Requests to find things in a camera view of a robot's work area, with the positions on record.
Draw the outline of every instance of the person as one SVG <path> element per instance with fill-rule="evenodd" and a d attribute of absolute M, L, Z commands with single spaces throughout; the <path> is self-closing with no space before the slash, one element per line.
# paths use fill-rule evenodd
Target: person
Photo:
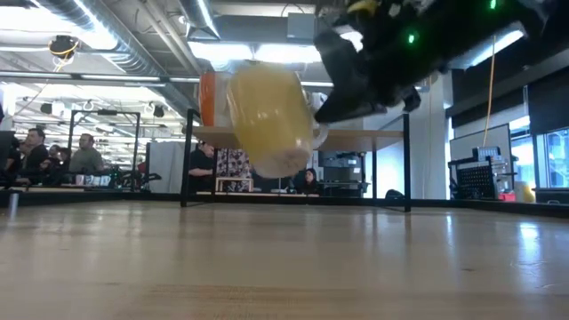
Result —
<path fill-rule="evenodd" d="M 61 170 L 69 171 L 69 163 L 71 162 L 71 150 L 69 148 L 60 148 Z"/>
<path fill-rule="evenodd" d="M 71 157 L 69 170 L 71 172 L 92 173 L 100 172 L 105 168 L 103 157 L 92 145 L 95 139 L 89 133 L 84 133 L 79 138 L 79 149 Z"/>
<path fill-rule="evenodd" d="M 24 168 L 28 171 L 39 170 L 40 164 L 49 157 L 44 141 L 45 133 L 42 129 L 33 128 L 28 130 L 25 144 L 29 152 L 24 158 Z"/>
<path fill-rule="evenodd" d="M 16 137 L 12 137 L 12 144 L 8 152 L 8 161 L 5 170 L 8 174 L 15 175 L 21 169 L 20 142 Z"/>
<path fill-rule="evenodd" d="M 189 155 L 188 191 L 210 191 L 213 187 L 213 146 L 200 142 Z"/>
<path fill-rule="evenodd" d="M 48 150 L 50 158 L 59 159 L 60 158 L 60 146 L 52 145 Z"/>
<path fill-rule="evenodd" d="M 53 172 L 56 169 L 56 165 L 59 164 L 54 158 L 47 157 L 39 165 L 38 170 L 33 172 L 28 172 L 26 177 L 20 177 L 16 179 L 16 182 L 22 184 L 36 185 L 42 183 L 44 186 L 51 186 L 53 183 Z"/>
<path fill-rule="evenodd" d="M 296 192 L 305 195 L 318 194 L 317 171 L 309 168 L 304 172 L 303 183 L 296 188 Z"/>

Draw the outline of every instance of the exposed ductwork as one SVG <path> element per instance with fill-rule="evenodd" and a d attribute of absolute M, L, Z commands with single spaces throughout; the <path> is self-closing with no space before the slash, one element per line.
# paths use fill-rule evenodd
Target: exposed ductwork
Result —
<path fill-rule="evenodd" d="M 126 74 L 132 76 L 165 75 L 164 69 L 101 0 L 32 1 L 87 32 L 100 30 L 102 26 L 109 35 L 116 39 L 115 50 L 120 52 L 117 55 L 105 55 L 105 58 L 121 68 Z M 186 116 L 188 108 L 198 109 L 197 104 L 189 100 L 173 84 L 152 88 L 152 90 L 164 96 L 181 116 Z"/>
<path fill-rule="evenodd" d="M 213 24 L 212 7 L 208 0 L 178 0 L 184 18 L 192 28 L 200 29 L 210 36 L 220 39 Z"/>

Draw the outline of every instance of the wooden tabletop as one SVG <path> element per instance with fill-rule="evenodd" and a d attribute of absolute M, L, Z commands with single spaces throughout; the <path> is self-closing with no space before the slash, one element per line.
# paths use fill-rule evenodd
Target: wooden tabletop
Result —
<path fill-rule="evenodd" d="M 230 128 L 194 127 L 193 134 L 216 148 L 238 149 L 240 143 Z M 388 147 L 403 138 L 401 131 L 330 130 L 328 139 L 318 148 L 322 151 L 374 151 Z"/>

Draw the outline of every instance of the man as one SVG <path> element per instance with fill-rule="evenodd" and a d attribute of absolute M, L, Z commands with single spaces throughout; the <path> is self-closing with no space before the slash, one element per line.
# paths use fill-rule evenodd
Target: man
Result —
<path fill-rule="evenodd" d="M 210 191 L 213 187 L 213 147 L 200 142 L 197 149 L 189 155 L 188 190 Z"/>
<path fill-rule="evenodd" d="M 25 144 L 29 153 L 24 158 L 25 169 L 39 170 L 40 164 L 49 157 L 44 141 L 45 133 L 42 129 L 33 128 L 28 130 Z"/>
<path fill-rule="evenodd" d="M 79 139 L 79 149 L 71 157 L 69 170 L 71 172 L 93 173 L 105 169 L 103 157 L 92 145 L 95 139 L 89 133 L 84 133 Z"/>

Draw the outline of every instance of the black metal frame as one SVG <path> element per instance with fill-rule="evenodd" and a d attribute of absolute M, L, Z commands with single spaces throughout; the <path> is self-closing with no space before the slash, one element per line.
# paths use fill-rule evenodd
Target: black metal frame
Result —
<path fill-rule="evenodd" d="M 118 115 L 133 115 L 136 116 L 136 127 L 134 132 L 134 154 L 132 155 L 132 170 L 131 170 L 131 191 L 134 191 L 134 176 L 136 173 L 136 156 L 138 155 L 139 149 L 139 134 L 140 134 L 140 112 L 125 112 L 125 111 L 115 111 L 115 110 L 92 110 L 92 111 L 85 111 L 85 110 L 71 110 L 71 121 L 69 122 L 69 138 L 68 138 L 68 149 L 71 150 L 73 146 L 73 130 L 75 126 L 81 123 L 82 119 L 79 119 L 77 123 L 75 123 L 75 115 L 76 114 L 97 114 L 100 116 L 118 116 Z"/>
<path fill-rule="evenodd" d="M 186 144 L 184 148 L 184 165 L 183 172 L 189 171 L 190 166 L 190 153 L 191 153 L 191 138 L 194 131 L 193 117 L 199 116 L 199 113 L 194 109 L 188 109 L 187 124 L 186 124 Z M 188 179 L 189 176 L 185 173 L 182 178 L 180 189 L 180 207 L 185 208 L 188 206 L 188 201 L 194 202 L 245 202 L 245 203 L 271 203 L 271 204 L 320 204 L 320 205 L 374 205 L 374 206 L 401 206 L 404 207 L 405 212 L 411 211 L 411 146 L 410 146 L 410 133 L 409 114 L 402 114 L 388 124 L 383 125 L 380 130 L 391 126 L 392 124 L 402 121 L 403 122 L 403 142 L 404 142 L 404 184 L 405 184 L 405 198 L 403 200 L 391 199 L 378 199 L 377 197 L 377 151 L 372 152 L 372 188 L 373 198 L 342 198 L 342 197 L 319 197 L 314 198 L 310 196 L 290 198 L 287 196 L 227 196 L 223 193 L 216 192 L 216 183 L 213 183 L 212 193 L 209 196 L 203 195 L 189 195 L 188 194 Z M 213 177 L 217 175 L 217 157 L 218 150 L 215 149 L 213 156 Z"/>

